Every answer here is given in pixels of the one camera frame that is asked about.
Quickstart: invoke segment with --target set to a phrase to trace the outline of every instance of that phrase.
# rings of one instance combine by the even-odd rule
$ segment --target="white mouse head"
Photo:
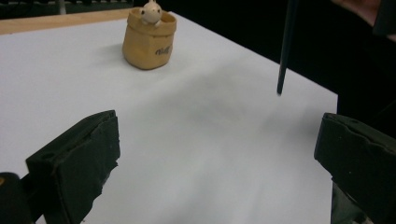
[[[163,15],[163,10],[160,5],[157,4],[156,0],[148,0],[141,9],[140,14],[142,16],[142,22],[152,23],[158,25],[161,21],[161,16]]]

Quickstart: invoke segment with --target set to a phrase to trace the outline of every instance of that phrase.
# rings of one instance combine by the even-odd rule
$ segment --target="white paper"
[[[278,64],[174,15],[150,71],[122,57],[126,20],[0,35],[0,171],[115,109],[119,166],[84,223],[330,223],[314,150],[336,95],[288,70],[279,97]]]

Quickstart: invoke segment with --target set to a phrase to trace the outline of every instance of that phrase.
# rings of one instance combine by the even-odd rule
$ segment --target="burlap sack figurine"
[[[162,11],[160,21],[146,22],[142,20],[143,9],[133,7],[129,12],[122,53],[130,64],[140,69],[153,69],[169,61],[177,20]]]

